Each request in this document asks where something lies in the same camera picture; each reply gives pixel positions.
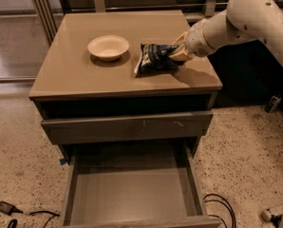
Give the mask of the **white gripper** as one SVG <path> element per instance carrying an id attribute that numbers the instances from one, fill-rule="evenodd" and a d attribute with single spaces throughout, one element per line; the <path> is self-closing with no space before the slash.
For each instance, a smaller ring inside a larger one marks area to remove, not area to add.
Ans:
<path id="1" fill-rule="evenodd" d="M 174 41 L 174 45 L 184 45 L 185 47 L 178 47 L 173 51 L 169 55 L 171 60 L 186 62 L 192 60 L 195 56 L 206 57 L 216 51 L 206 41 L 204 34 L 204 26 L 206 22 L 207 19 L 202 19 L 196 22 L 188 31 L 183 32 Z"/>

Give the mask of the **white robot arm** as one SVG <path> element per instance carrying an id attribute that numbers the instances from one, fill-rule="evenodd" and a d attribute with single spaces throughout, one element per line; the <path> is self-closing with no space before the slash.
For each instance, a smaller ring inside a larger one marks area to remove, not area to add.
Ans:
<path id="1" fill-rule="evenodd" d="M 229 0 L 226 10 L 183 32 L 169 58 L 186 62 L 253 40 L 260 41 L 283 67 L 283 13 L 274 0 Z"/>

